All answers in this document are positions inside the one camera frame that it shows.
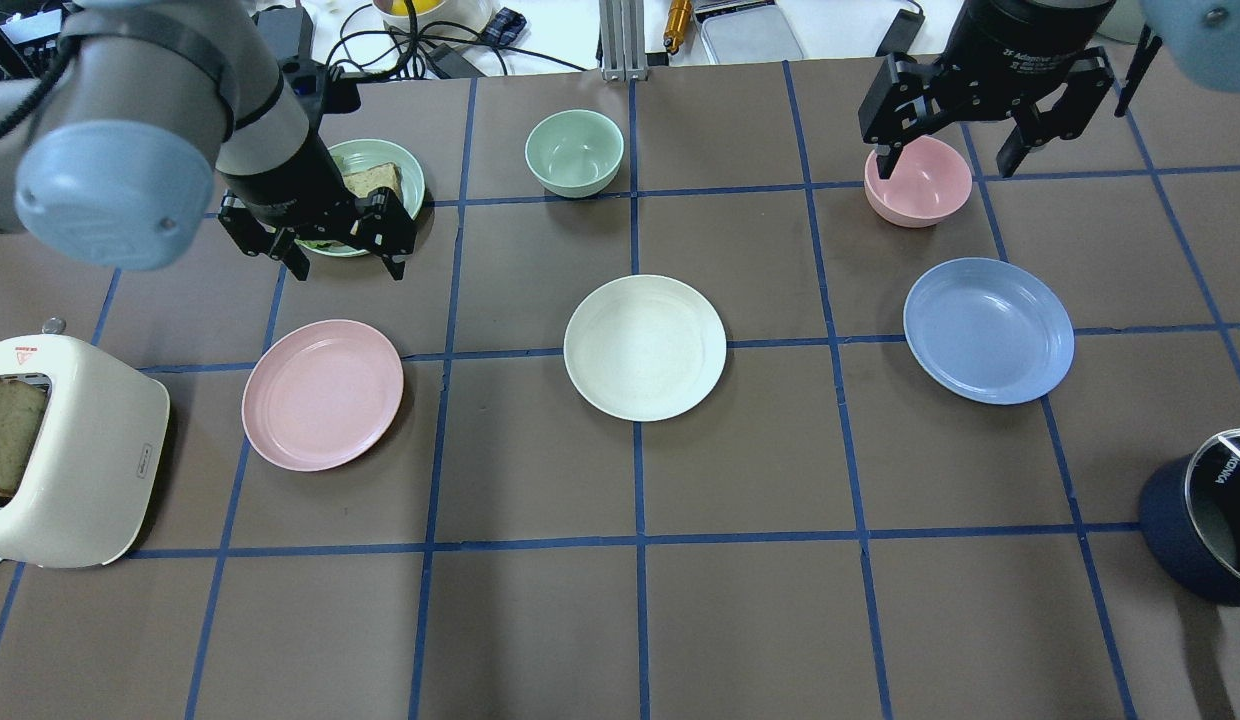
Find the power adapter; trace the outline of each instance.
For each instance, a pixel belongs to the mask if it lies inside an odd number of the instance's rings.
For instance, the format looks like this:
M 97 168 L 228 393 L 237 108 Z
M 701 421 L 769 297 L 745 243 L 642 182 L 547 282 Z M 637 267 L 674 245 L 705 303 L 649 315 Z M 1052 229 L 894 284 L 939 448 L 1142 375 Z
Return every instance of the power adapter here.
M 460 78 L 460 77 L 486 77 L 482 71 L 472 67 L 469 59 L 464 58 L 464 55 L 456 53 L 451 50 L 450 45 L 438 45 L 434 50 L 429 50 L 428 53 L 429 69 L 433 69 L 433 74 L 443 79 Z
M 882 45 L 877 46 L 877 56 L 882 58 L 882 56 L 890 53 L 908 53 L 913 40 L 918 32 L 923 31 L 924 19 L 926 19 L 925 15 L 913 10 L 897 12 L 892 26 L 887 29 L 887 36 L 882 38 Z

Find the green plate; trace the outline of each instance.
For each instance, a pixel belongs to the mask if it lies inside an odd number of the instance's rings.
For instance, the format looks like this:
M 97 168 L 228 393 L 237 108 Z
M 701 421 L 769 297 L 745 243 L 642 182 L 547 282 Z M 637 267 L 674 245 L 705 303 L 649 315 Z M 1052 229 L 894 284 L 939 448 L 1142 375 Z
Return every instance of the green plate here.
M 397 165 L 402 177 L 402 206 L 413 219 L 420 213 L 420 208 L 424 206 L 424 170 L 420 169 L 415 155 L 410 155 L 405 147 L 387 140 L 366 138 L 365 140 L 337 143 L 337 145 L 329 147 L 329 151 L 336 160 L 336 167 L 340 169 L 341 173 L 358 173 L 361 170 L 370 170 L 382 164 Z M 296 240 L 296 245 L 329 258 L 367 255 L 366 250 L 358 250 L 335 240 Z

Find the toaster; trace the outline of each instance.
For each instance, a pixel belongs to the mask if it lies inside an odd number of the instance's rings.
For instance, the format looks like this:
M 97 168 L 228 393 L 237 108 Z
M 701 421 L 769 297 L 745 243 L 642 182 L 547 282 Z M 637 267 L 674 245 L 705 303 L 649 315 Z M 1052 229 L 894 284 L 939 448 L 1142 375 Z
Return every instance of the toaster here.
M 153 496 L 167 388 L 62 335 L 0 342 L 0 378 L 48 393 L 20 487 L 0 506 L 0 556 L 43 568 L 117 560 L 139 537 Z

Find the bowl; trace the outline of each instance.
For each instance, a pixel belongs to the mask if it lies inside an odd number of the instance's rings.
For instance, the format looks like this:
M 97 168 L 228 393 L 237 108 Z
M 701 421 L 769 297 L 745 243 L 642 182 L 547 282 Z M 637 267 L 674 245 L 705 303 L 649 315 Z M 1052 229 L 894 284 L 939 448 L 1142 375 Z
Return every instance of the bowl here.
M 971 197 L 971 167 L 957 150 L 931 136 L 904 146 L 892 178 L 877 177 L 877 152 L 864 160 L 864 196 L 882 219 L 925 228 L 957 213 Z
M 381 20 L 383 20 L 386 27 L 399 29 L 402 32 L 410 32 L 409 15 L 394 15 L 391 12 L 393 0 L 373 0 L 372 5 L 376 7 L 376 12 L 379 15 Z M 465 27 L 475 29 L 475 31 L 482 32 L 482 29 L 487 26 L 489 20 L 491 20 L 492 15 L 496 14 L 495 4 L 492 4 L 491 0 L 434 0 L 432 2 L 415 0 L 415 7 L 427 7 L 415 12 L 415 26 L 419 29 L 423 29 L 428 24 L 436 22 L 438 20 L 445 20 L 445 22 L 463 24 Z M 463 29 L 450 26 L 432 27 L 429 29 L 428 35 L 474 40 L 472 33 L 465 32 Z
M 596 195 L 616 177 L 624 157 L 620 126 L 594 110 L 562 110 L 527 136 L 527 167 L 544 190 L 562 197 Z
M 402 178 L 401 190 L 402 208 L 410 218 L 418 218 L 420 208 L 424 206 L 424 169 L 415 155 L 410 155 L 405 147 L 378 138 L 361 138 L 361 140 L 346 140 L 336 143 L 327 149 L 331 159 L 336 161 L 336 169 L 341 173 L 357 173 L 361 170 L 370 170 L 379 164 L 397 165 L 397 173 Z M 360 258 L 368 255 L 366 250 L 347 247 L 336 240 L 296 240 L 296 245 L 305 250 L 316 252 L 319 255 L 329 258 Z
M 1240 606 L 1240 428 L 1151 475 L 1140 493 L 1140 529 L 1178 584 Z

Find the table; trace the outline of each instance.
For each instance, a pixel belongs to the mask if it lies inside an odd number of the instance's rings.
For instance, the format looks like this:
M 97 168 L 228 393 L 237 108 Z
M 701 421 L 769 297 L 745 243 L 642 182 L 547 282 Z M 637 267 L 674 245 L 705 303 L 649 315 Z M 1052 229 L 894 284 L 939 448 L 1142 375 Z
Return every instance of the table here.
M 976 192 L 905 230 L 862 195 L 875 67 L 365 88 L 322 136 L 424 165 L 402 283 L 368 258 L 294 283 L 215 221 L 153 273 L 0 237 L 0 338 L 64 316 L 179 425 L 130 556 L 0 566 L 0 718 L 1240 718 L 1240 610 L 1171 582 L 1136 516 L 1156 466 L 1240 428 L 1240 95 L 1159 59 L 1132 120 L 1009 181 L 1007 128 L 950 128 Z M 521 161 L 565 107 L 632 147 L 598 200 Z M 905 292 L 955 257 L 1064 301 L 1078 356 L 1044 400 L 978 405 L 914 363 Z M 661 423 L 598 413 L 562 366 L 570 311 L 635 271 L 728 328 L 719 385 Z M 391 337 L 405 404 L 342 468 L 273 468 L 242 387 L 334 316 Z

